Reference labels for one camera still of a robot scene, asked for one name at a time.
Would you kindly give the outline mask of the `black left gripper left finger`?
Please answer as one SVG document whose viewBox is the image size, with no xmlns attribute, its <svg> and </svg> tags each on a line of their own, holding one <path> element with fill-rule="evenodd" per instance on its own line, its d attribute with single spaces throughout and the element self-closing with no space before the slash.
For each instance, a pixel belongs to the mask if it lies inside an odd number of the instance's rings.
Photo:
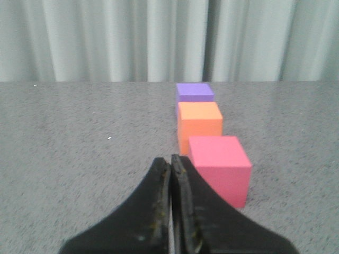
<svg viewBox="0 0 339 254">
<path fill-rule="evenodd" d="M 98 224 L 69 239 L 60 253 L 168 253 L 168 162 L 157 157 L 133 193 Z"/>
</svg>

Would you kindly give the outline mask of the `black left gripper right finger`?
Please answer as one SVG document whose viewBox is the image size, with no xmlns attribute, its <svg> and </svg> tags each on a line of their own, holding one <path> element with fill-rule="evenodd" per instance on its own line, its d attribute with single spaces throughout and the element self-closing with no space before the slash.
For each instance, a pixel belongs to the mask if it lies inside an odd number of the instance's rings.
<svg viewBox="0 0 339 254">
<path fill-rule="evenodd" d="M 296 253 L 285 237 L 224 201 L 186 156 L 171 157 L 175 253 Z"/>
</svg>

